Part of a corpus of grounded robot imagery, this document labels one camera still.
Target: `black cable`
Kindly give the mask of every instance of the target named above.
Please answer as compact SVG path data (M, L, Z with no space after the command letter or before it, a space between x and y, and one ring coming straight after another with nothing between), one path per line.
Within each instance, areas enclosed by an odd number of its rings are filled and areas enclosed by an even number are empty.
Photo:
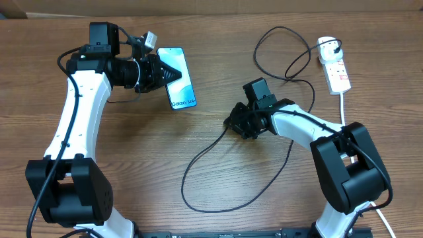
M114 102L111 102L111 101L107 100L107 102L108 102L108 103L136 102L136 101L138 101L140 98L141 98L141 93L138 93L138 96L137 96L136 98L134 98L134 99L131 99L131 100L126 100L126 101L114 101Z
M286 29L286 30L289 30L290 32L292 32L292 33L294 33L295 35L297 35L302 41L303 41L303 43L305 44L305 46L307 47L307 50L304 52L304 53L302 53L299 57L297 57L297 59L295 59L290 65L289 65L289 67L287 68L287 70L286 70L286 72L285 72L285 77L280 77L280 76L277 76L277 75L274 75L274 74L271 74L271 73L269 73L269 72L267 72L259 63L258 63L258 61L257 61L257 58L256 58L256 53L257 53L257 49L260 47L260 45L261 45L261 43L263 43L263 41L264 41L264 38L271 32L271 31L273 31L273 30L275 30L275 29L277 29L277 28L283 28L283 29ZM289 82L304 82L304 83L306 83L306 84L308 84L309 86L310 86L310 88L311 88L311 90L312 90L312 92L313 92L313 100L311 101L311 105L310 105L310 108L309 108L309 110L307 111L308 113L310 113L310 111L311 111L311 109L313 108L313 105L314 105L314 103L315 103L315 89L314 89L314 87L312 86L312 84L310 83L310 82L308 82L307 80L303 80L303 79L293 79L295 76L297 76L299 73L301 73L306 67L307 67L307 65L309 64L309 62L311 61L311 50L312 49L315 49L316 47L318 47L318 46L320 46L321 44L326 44L327 42L331 42L331 41L335 41L335 40L328 40L328 41L326 41L326 42L323 42L323 43L320 43L320 44L317 44L316 46L313 46L312 48L310 48L309 47L309 45L308 45L308 43L307 43L307 41L300 35L300 34L298 34L296 31L294 31L294 30L292 30L292 29L290 29L290 28L288 28L288 27L284 27L284 26L276 26L276 27L274 27L274 28L272 28L272 29L270 29L268 32L266 32L263 36L262 36L262 38L258 41L258 43L257 43L257 45L256 45L256 48L254 49L254 54L253 54L253 59L254 59L254 62L255 62L255 64L257 65L257 67L259 68L259 70L261 70L263 73L265 73L265 74L267 74L267 75L269 75L269 76L271 76L271 77L273 77L273 78L275 78L275 79L281 79L281 80L284 80L284 81L289 81ZM337 41L339 41L340 42L340 45L339 45L339 49L340 49L340 47L341 47L341 45L342 45L342 42L340 41L340 40L337 40ZM309 53L309 59L308 59L308 61L307 61L307 63L296 73L296 74L294 74L294 75L292 75L292 76L289 76L289 77L287 77L286 75L287 75L287 73L288 73L288 71L289 71L289 69L291 68L291 66L299 59L299 58L301 58L302 56L304 56L304 54L306 54L306 53ZM186 175L188 174L188 171L190 170L190 168L193 166L193 164L198 160L198 158L199 158L199 156L201 156L202 154L204 154L205 152L207 152L208 151L208 149L210 149L210 148L212 148L217 142L219 142L219 140L221 139L221 137L223 137L223 135L225 134L225 132L226 132L226 130L227 130L227 128L225 129L225 131L222 133L222 135L215 141L215 142L213 142L211 145L209 145L209 147L207 147L207 148L205 148L203 151L201 151L201 152L199 152L199 154L197 154L192 160L191 160L191 162L190 162L190 164L188 165L188 167L186 168L186 170L185 170L185 173L184 173L184 176L183 176L183 178L182 178L182 184L181 184L181 188L180 188L180 193L181 193L181 195L182 195L182 199L184 200L184 203L191 209L191 210L194 210L194 211L196 211L196 212L203 212L203 213L222 213L222 212L232 212L232 211L235 211L235 210L238 210L238 209L241 209L241 208L244 208L244 207L246 207L246 206L248 206L249 204L252 204L255 200L257 200L257 198L259 198L266 190L267 190L267 188L270 186L270 185L272 185L272 183L277 179L277 177L279 176L279 174L282 172L282 170L285 168L285 166L286 166L286 163L288 162L288 159L289 159L289 155L291 154L291 150L292 150L292 145L293 145L293 141L291 141L291 143L290 143L290 145L289 145L289 148L288 148L288 152L287 152L287 155L286 155L286 158L285 158L285 162L284 162L284 164L282 165L282 167L281 167L281 169L276 173L276 175L275 175L275 177L257 194L257 196L255 196L252 200L250 200L250 201L248 201L247 203L245 203L245 204L243 204L243 205L240 205L240 206L237 206L236 208L231 208L231 209L226 209L226 210L208 210L208 211L206 211L206 210L199 210L199 209L196 209L196 208L193 208L187 201L186 201L186 199L185 199L185 196L184 196L184 183L185 183L185 178L186 178Z
M224 209L224 210L200 210L200 209L193 208L186 201L185 196L184 196L184 183L185 183L186 175L188 174L188 171L191 169L191 167L193 166L193 164L198 160L199 156L201 156L202 154L204 154L205 152L207 152L209 149L211 149L212 147L214 147L219 142L219 140L225 135L227 129L228 128L226 128L223 131L223 133L219 136L219 138L217 140L215 140L211 145L209 145L207 148L205 148L201 152L199 152L199 154L197 154L191 160L190 164L188 165L188 167L185 170L184 176L182 178L182 185L180 187L180 193L182 194L182 199L184 200L184 203L186 204L186 206L188 206L191 210L194 210L195 212L202 212L202 213L222 213L222 212L232 212L232 211L235 211L235 210L238 210L238 209L241 209L241 208L245 208L246 206L252 204L255 200L257 200L257 198L259 198L264 193L264 191L266 191L266 189L268 189L270 187L270 185L272 185L272 183L277 179L277 177L279 176L279 174L284 169L286 163L288 162L288 157L289 157L289 153L291 151L292 145L293 145L293 141L291 141L291 143L289 145L288 154L286 155L286 159L285 159L284 165L282 165L282 168L278 171L278 173L276 174L276 176L252 200L248 201L247 203L245 203L243 205L237 206L235 208Z
M89 229L89 228L82 228L82 229L77 229L75 231L71 231L68 234L61 236L60 238L68 238L68 237L71 237L72 235L76 235L76 234L79 234L79 233L88 233L89 235L91 235L91 234L95 235L97 238L104 238L102 235L100 235L94 229Z
M377 205L375 207L370 206L368 208L364 208L364 209L361 209L360 211L358 211L356 213L356 215L353 217L353 219L352 219L351 223L349 224L349 226L347 227L347 229L345 230L345 237L348 236L348 231L351 230L351 228L353 228L353 226L354 226L355 222L357 221L358 217L361 216L364 212L368 212L368 211L372 211L372 210L384 208L384 207L388 206L392 202L392 199L393 199L393 195L394 194L393 194L392 185L388 181L388 178L385 176L385 174L382 172L382 170L379 168L379 166L377 166L377 164L375 163L375 161L373 161L373 159L371 159L371 157L368 154L366 154L362 149L360 149L358 147L358 145L356 145L355 143L353 143L350 139L348 139L347 137L345 137L344 135L342 135L340 132L337 132L336 130L333 130L332 128L329 128L325 124L320 123L319 121L317 121L316 119L314 119L314 118L312 118L312 117L310 117L308 115L305 115L305 114L302 114L302 113L298 113L296 111L293 111L292 112L292 111L287 111L287 110L259 109L259 110L255 110L255 111L252 111L252 112L246 112L246 113L244 113L242 115L239 115L239 116L243 116L243 115L246 116L248 114L256 113L256 112L281 112L281 113L291 114L291 115L294 115L294 116L300 116L300 117L302 117L304 119L307 119L308 121L314 123L315 125L318 125L322 129L327 130L329 132L332 132L333 134L337 135L342 141L344 141L348 145L351 145L353 147L353 149L355 149L359 154L363 155L376 168L376 170L382 176L383 182L385 183L385 186L388 189L388 199L384 203L382 203L380 205Z
M58 66L59 66L59 68L69 77L69 80L72 82L72 85L73 85L73 87L75 89L75 105L73 106L73 112L72 112L71 120L69 122L69 126L67 127L65 138L61 142L61 148L59 150L58 156L56 157L56 160L54 161L54 164L53 164L52 168L50 169L50 172L48 173L48 176L47 176L46 180L44 181L44 184L41 187L40 193L37 195L37 199L35 200L34 206L32 207L32 211L31 211L31 214L30 214L29 219L28 219L28 225L26 226L26 237L27 238L31 238L32 223L34 222L35 214L36 214L37 209L38 209L38 207L40 205L40 201L41 201L41 199L42 199L42 197L43 197L43 195L44 195L44 193L45 193L45 191L47 189L47 186L49 185L51 179L55 175L56 168L59 165L59 161L60 161L61 157L63 156L63 153L65 152L66 147L69 146L68 141L69 141L69 137L71 135L73 124L75 123L75 117L76 117L77 111L78 111L79 97L81 95L79 94L78 85L75 82L74 78L61 65L60 61L66 55L68 55L70 53L73 53L73 52L76 52L79 49L81 49L81 47L78 47L78 48L69 50L69 51L61 54L59 56L59 58L58 58Z
M129 57L124 57L124 58L117 58L116 57L116 59L119 59L119 60L130 60L130 59L132 59L133 57L134 57L134 54L135 54L135 47L134 47L134 43L132 42L132 38L131 38L131 36L126 32L126 30L125 29L123 29L122 27L120 27L120 26L118 26L118 29L119 30L121 30L124 34L125 34L125 36L128 38L127 40L126 40L126 42L123 42L123 41L119 41L119 43L120 44L129 44L131 47L132 47L132 53L131 53L131 56L129 56Z

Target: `white robotic arm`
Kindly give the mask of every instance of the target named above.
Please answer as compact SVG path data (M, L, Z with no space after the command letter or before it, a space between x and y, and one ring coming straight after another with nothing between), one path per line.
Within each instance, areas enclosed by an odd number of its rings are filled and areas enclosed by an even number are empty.
M279 109L291 112L296 111L298 113L310 116L315 120L319 121L320 123L325 124L329 128L336 130L337 132L340 132L342 129L341 124L335 124L317 118L316 116L305 112L296 104L286 105ZM321 137L329 137L333 135L332 132L322 130L321 127L317 126L316 124L310 122L305 118L298 117L292 114L286 114L283 112L276 112L272 115L272 124L275 128L276 133L279 136L290 138L308 150L311 150L311 142L316 141ZM347 155L343 153L342 155L340 155L339 158L342 159L345 157L347 157ZM343 212L336 211L327 202L325 209L323 210L323 214L315 223L315 228L322 238L342 238L344 237L345 230L352 222L352 219L356 212L368 207L369 205L370 202L364 202L363 204L357 206L353 212L346 215Z
M119 54L118 29L128 37L133 61L115 57ZM66 64L66 73L72 79L67 79L67 98L57 132L44 158L29 161L26 167L26 179L36 198L32 218L39 204L48 223L92 229L103 237L138 236L136 224L113 208L112 187L96 165L95 146L102 111L113 87L148 93L182 77L159 56L149 54L156 38L151 32L140 38L129 36L109 22L90 23L90 44L79 48ZM79 95L76 104L75 95ZM59 183L66 176L72 177L73 184ZM27 237L31 236L31 217Z
M76 154L82 154L85 158L95 159L95 145L100 126L101 114L109 98L112 87L105 73L95 73L95 70L76 71L73 75L79 87L79 107L77 117L69 137L69 147L63 154L63 159L73 159ZM47 148L44 156L51 155L52 159L58 156L61 142L63 141L67 127L71 120L73 105L75 104L75 89L68 81L68 90L65 106L61 114L60 122L52 143Z
M356 214L387 189L381 173L389 178L365 127L357 122L348 126L327 122L303 111L291 100L277 101L263 78L244 85L243 89L249 103L238 102L224 124L244 139L255 139L270 131L310 150L328 200L322 216L313 224L313 235L340 238L352 233L349 227L354 224ZM347 144L345 138L365 151L381 172ZM342 158L354 155L358 161L345 167Z

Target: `wooden table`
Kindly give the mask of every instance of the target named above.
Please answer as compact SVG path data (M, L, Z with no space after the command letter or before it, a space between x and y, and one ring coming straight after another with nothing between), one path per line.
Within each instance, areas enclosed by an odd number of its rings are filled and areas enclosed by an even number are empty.
M194 108L172 111L162 88L143 95L141 102L108 104L104 109L98 165L112 183L115 207L142 231L309 227L320 216L326 200L312 156L298 144L275 183L242 210L199 214L180 196L188 162L223 131L222 122L235 104L247 101L242 86L264 76L252 60L255 44L268 29L282 25L298 31L310 45L321 36L342 39L352 82L345 95L346 120L367 127L395 191L383 213L398 237L422 236L423 14L396 12L1 20L1 237L24 236L34 203L24 170L28 160L42 158L58 126L67 83L56 59L86 44L89 22L99 20L131 34L150 30L159 36L158 47L182 46L198 100ZM283 75L304 49L294 35L277 31L263 43L258 60ZM309 107L308 85L265 78L278 99ZM339 98L329 95L316 52L298 79L316 88L312 113L339 122ZM115 88L111 100L134 96L131 90ZM222 209L250 200L282 166L288 145L289 139L270 133L242 140L229 132L192 168L186 181L188 201L197 208ZM377 202L386 197L385 192ZM34 237L69 231L47 224L39 212L36 219ZM360 218L357 227L371 227L376 237L388 236L375 212Z

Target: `white power strip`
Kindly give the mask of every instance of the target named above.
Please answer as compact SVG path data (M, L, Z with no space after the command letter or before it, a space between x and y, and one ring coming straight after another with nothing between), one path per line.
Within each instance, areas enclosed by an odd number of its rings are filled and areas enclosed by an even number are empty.
M335 38L330 36L324 36L320 37L317 43L321 44L325 41L334 39ZM344 53L342 50L338 53L334 53L338 46L338 42L333 41L322 44L317 48L319 51L319 60L323 65L326 82L328 83L329 91L332 95L339 95L351 89L350 80L346 72L344 60L342 59Z

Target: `smartphone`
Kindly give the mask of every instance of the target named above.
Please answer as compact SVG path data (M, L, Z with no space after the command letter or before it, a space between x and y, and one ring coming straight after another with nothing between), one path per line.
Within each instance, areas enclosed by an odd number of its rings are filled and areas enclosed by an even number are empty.
M159 48L157 55L161 61L182 73L180 79L166 85L171 108L176 110L196 106L197 100L191 84L184 50L181 47Z

